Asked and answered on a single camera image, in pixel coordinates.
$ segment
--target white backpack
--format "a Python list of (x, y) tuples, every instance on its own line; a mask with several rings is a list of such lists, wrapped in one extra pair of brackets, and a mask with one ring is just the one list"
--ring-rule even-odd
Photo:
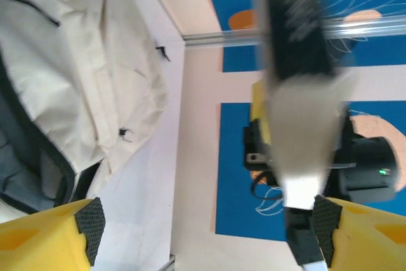
[(134, 0), (0, 0), (0, 57), (0, 221), (93, 197), (167, 103)]

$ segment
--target orange circle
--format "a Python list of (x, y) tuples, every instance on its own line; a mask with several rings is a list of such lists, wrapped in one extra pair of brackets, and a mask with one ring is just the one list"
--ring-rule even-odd
[(238, 12), (230, 17), (228, 25), (232, 30), (254, 28), (254, 10)]

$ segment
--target blurry black object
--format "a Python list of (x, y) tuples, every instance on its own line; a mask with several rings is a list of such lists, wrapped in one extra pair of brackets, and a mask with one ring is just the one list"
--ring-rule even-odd
[[(244, 128), (244, 166), (249, 171), (262, 172), (251, 187), (257, 198), (260, 197), (255, 194), (256, 185), (263, 178), (268, 186), (279, 186), (272, 172), (272, 157), (264, 154), (263, 148), (258, 120), (255, 120)], [(396, 194), (397, 177), (395, 155), (387, 139), (365, 138), (356, 134), (347, 112), (324, 196), (355, 203), (388, 201)], [(281, 197), (261, 199), (276, 200)]]

